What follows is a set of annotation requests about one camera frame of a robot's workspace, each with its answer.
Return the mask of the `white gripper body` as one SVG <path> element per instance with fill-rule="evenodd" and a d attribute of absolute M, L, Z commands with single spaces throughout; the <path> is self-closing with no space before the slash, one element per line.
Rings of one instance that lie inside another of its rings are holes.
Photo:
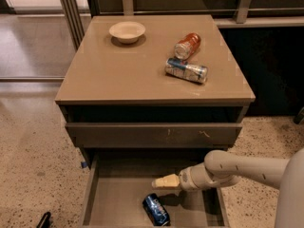
<path fill-rule="evenodd" d="M 194 184 L 191 177 L 191 168 L 187 167 L 179 172 L 180 188 L 184 191 L 197 190 L 198 187 Z"/>

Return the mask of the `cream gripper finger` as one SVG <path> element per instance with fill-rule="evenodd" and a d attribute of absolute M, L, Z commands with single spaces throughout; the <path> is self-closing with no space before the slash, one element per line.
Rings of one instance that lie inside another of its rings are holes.
<path fill-rule="evenodd" d="M 153 188 L 178 188 L 180 186 L 179 177 L 171 174 L 152 181 Z"/>

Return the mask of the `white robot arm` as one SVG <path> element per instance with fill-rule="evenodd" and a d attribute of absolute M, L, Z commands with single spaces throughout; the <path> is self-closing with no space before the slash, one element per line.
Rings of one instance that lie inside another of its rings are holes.
<path fill-rule="evenodd" d="M 237 156 L 210 151 L 202 163 L 152 181 L 153 188 L 184 191 L 229 187 L 239 177 L 271 186 L 279 191 L 275 228 L 304 227 L 304 150 L 289 159 Z"/>

